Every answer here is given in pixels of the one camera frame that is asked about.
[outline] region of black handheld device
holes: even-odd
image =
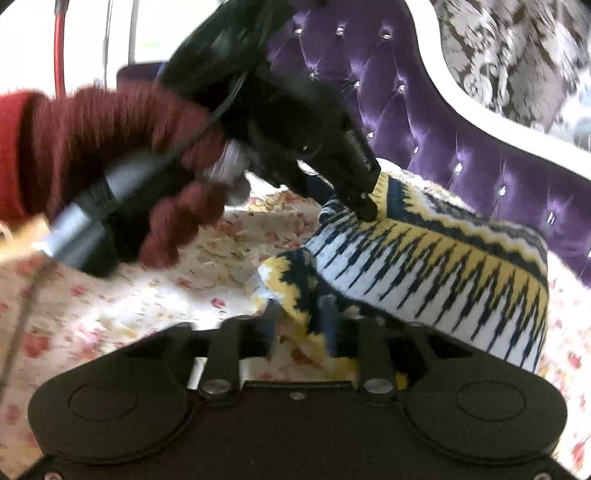
[[[374,220],[369,194],[379,164],[339,92],[309,77],[279,77],[267,63],[267,41],[292,14],[286,0],[225,2],[178,48],[158,81],[208,107],[208,125],[220,122],[263,180],[314,197],[303,161],[361,219]],[[178,161],[206,128],[166,155],[146,151],[113,162],[51,226],[45,253],[98,277],[135,261],[152,207],[194,179]]]

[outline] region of red pipe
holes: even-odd
[[[56,97],[66,95],[64,80],[64,36],[66,33],[66,12],[69,0],[56,0],[56,23],[53,31],[53,77],[56,84]]]

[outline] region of hand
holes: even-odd
[[[207,116],[200,106],[155,85],[117,92],[91,87],[57,100],[40,96],[31,111],[31,138],[25,143],[30,149],[21,157],[23,201],[31,214],[44,213],[53,221],[108,162],[140,148],[166,152],[194,135]],[[153,208],[150,233],[139,252],[146,267],[173,266],[178,248],[197,235],[199,226],[223,215],[228,184],[236,181],[243,188],[243,172],[236,175],[235,169],[230,179],[210,180],[225,145],[222,130],[213,126],[183,155],[182,165],[196,179]]]

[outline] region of round black pad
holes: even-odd
[[[124,462],[157,449],[186,420],[185,388],[165,365],[105,360],[59,375],[35,392],[29,422],[46,455]]]
[[[548,453],[566,424],[566,403],[546,380],[496,359],[436,364],[408,393],[405,410],[428,440],[477,462]]]

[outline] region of black mechanical base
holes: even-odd
[[[22,480],[571,480],[550,457],[566,405],[545,380],[433,329],[342,320],[349,383],[241,385],[274,312],[180,324],[59,375],[29,418],[45,457]],[[207,357],[197,390],[195,357]],[[406,375],[408,388],[396,387]]]

